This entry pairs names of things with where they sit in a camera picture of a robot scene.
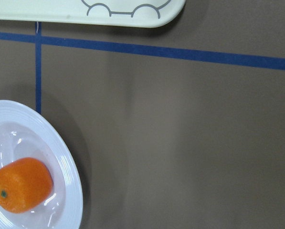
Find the cream bear print tray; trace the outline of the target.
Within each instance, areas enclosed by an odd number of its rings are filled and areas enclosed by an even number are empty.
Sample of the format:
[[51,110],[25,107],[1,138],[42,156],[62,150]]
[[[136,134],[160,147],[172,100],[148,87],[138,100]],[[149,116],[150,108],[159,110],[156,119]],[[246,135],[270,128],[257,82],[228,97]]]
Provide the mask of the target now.
[[184,0],[0,0],[0,20],[157,28],[175,19]]

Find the white round plate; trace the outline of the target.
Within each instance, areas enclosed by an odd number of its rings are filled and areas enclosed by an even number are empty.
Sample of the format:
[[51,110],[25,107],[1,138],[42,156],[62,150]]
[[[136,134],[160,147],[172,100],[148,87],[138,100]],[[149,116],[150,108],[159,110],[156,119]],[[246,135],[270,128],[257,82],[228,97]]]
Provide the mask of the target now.
[[53,190],[33,209],[13,214],[0,206],[0,229],[77,229],[83,193],[73,157],[51,124],[33,109],[0,100],[0,168],[33,157],[50,171]]

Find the orange fruit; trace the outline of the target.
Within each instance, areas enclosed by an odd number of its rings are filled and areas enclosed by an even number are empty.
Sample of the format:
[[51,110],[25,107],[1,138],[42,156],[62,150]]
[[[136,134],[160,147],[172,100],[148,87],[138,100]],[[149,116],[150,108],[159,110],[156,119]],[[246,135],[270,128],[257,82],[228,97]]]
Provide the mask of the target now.
[[0,206],[11,213],[26,212],[41,204],[53,189],[46,165],[25,157],[0,169]]

